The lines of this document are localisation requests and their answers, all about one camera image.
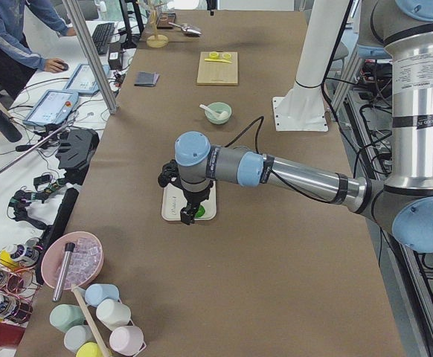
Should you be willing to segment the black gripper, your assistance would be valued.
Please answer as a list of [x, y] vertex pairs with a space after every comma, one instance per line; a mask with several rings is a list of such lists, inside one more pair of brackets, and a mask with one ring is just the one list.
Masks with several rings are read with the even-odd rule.
[[[179, 166], [175, 159], [171, 159], [164, 164], [158, 176], [158, 185], [161, 188], [165, 188], [169, 184], [179, 188]], [[187, 204], [180, 210], [181, 222], [186, 225], [193, 224], [200, 205], [200, 201], [193, 202], [188, 200]]]
[[216, 9], [216, 0], [208, 0], [208, 10], [213, 11]]

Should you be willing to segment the person hand on mouse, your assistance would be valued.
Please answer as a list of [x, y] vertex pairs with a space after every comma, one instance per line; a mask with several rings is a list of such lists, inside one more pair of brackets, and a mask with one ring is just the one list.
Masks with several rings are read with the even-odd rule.
[[44, 71], [50, 72], [50, 73], [60, 73], [64, 70], [62, 69], [62, 63], [64, 61], [59, 58], [53, 58], [53, 59], [46, 59]]

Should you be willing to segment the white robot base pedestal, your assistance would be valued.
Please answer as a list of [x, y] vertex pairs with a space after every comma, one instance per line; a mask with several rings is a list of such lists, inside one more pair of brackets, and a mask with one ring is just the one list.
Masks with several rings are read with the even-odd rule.
[[322, 89], [347, 18], [350, 0], [313, 3], [294, 86], [273, 98], [275, 128], [279, 132], [326, 132]]

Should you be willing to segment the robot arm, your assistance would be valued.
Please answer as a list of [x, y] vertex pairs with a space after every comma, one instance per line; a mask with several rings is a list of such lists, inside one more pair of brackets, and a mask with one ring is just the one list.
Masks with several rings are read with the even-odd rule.
[[318, 202], [344, 205], [400, 244], [433, 253], [433, 1], [364, 1], [357, 51], [392, 61], [392, 169], [383, 181], [308, 167], [255, 150], [218, 146], [200, 132], [180, 135], [158, 177], [179, 188], [191, 224], [215, 181], [273, 184]]

